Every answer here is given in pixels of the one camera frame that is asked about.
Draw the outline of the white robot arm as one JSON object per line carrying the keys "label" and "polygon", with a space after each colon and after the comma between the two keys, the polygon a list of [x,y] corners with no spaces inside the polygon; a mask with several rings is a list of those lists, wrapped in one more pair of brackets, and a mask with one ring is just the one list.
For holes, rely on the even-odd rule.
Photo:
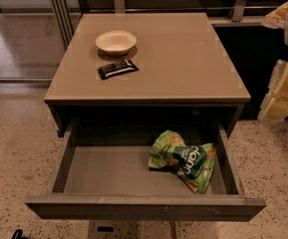
{"label": "white robot arm", "polygon": [[[288,2],[279,6],[262,20],[264,27],[284,30],[288,46]],[[258,119],[267,124],[283,122],[288,117],[288,62],[278,60],[271,74],[268,93],[265,95]]]}

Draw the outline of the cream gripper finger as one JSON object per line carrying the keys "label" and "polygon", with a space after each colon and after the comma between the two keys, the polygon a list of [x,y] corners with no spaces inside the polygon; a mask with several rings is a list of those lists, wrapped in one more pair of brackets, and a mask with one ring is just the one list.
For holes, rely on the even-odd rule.
{"label": "cream gripper finger", "polygon": [[288,62],[278,60],[258,114],[261,121],[284,121],[288,117]]}
{"label": "cream gripper finger", "polygon": [[261,25],[270,29],[283,29],[288,14],[288,1],[267,14],[261,21]]}

